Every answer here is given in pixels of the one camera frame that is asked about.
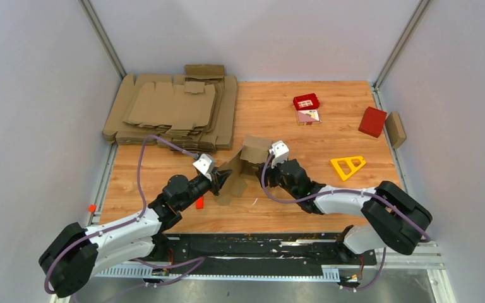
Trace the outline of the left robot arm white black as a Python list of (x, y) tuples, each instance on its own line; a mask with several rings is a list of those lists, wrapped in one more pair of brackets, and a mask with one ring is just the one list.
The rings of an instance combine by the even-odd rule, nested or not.
[(232, 174), (213, 168), (211, 176), (193, 179), (172, 176), (162, 192), (134, 215), (99, 225), (71, 223), (58, 234), (39, 258), (45, 273), (44, 289), (60, 298), (84, 287), (97, 273), (136, 258), (160, 261), (167, 256), (163, 233), (182, 219), (182, 211), (207, 192), (215, 195)]

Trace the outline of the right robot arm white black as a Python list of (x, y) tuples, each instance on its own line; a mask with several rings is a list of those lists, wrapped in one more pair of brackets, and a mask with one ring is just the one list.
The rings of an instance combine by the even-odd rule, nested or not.
[(345, 189), (311, 180), (297, 160), (272, 166), (262, 163), (256, 176), (264, 191), (281, 187), (292, 196), (290, 204), (306, 213), (342, 213), (363, 217), (366, 225), (346, 227), (335, 254), (339, 261), (352, 263), (366, 251), (389, 247), (411, 255), (420, 242), (428, 242), (427, 228), (432, 214), (391, 181), (367, 189)]

